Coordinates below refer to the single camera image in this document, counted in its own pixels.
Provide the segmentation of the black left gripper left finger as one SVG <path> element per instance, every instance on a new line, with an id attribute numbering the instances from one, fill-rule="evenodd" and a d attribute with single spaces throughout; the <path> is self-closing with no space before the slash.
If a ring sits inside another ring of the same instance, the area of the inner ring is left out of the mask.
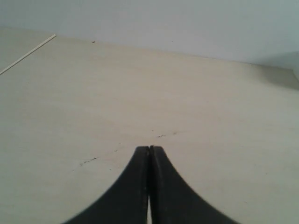
<path id="1" fill-rule="evenodd" d="M 114 184 L 67 224 L 145 224 L 148 214 L 149 147 L 137 147 Z"/>

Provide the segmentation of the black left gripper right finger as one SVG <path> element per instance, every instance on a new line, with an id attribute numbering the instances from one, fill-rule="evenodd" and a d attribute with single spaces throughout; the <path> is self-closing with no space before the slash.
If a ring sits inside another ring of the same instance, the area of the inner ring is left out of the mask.
<path id="1" fill-rule="evenodd" d="M 149 147 L 148 187 L 153 224 L 236 224 L 200 197 L 161 146 Z"/>

